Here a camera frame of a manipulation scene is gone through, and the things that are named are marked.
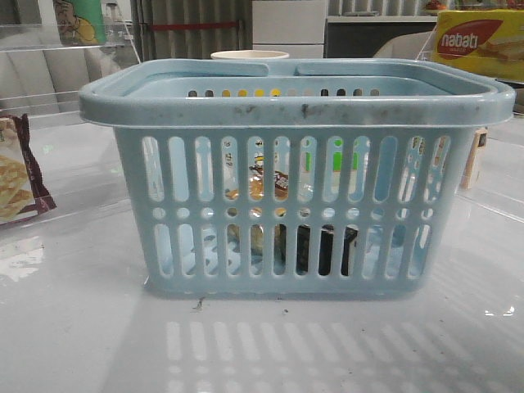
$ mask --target label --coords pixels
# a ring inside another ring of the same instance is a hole
[[[439,39],[437,51],[445,59],[466,56],[485,43],[502,25],[501,20],[474,20],[447,30]]]

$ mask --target glossy surface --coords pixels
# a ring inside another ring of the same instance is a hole
[[[490,130],[427,285],[388,301],[155,296],[111,129],[34,129],[58,208],[0,228],[0,391],[524,390],[523,123]]]

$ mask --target plastic basket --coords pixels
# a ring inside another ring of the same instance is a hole
[[[80,92],[115,127],[150,280],[198,293],[416,289],[474,130],[513,99],[379,59],[150,61]]]

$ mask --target cardboard box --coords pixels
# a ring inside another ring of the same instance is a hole
[[[442,11],[432,60],[524,82],[524,11]]]

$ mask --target snack package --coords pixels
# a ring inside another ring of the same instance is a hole
[[[478,129],[475,132],[472,148],[469,152],[466,168],[460,181],[461,188],[472,188],[477,182],[481,174],[481,162],[486,150],[486,143],[488,140],[488,130],[486,127]]]
[[[524,11],[442,11],[432,60],[524,82]]]
[[[29,149],[27,115],[0,117],[0,225],[55,207]]]

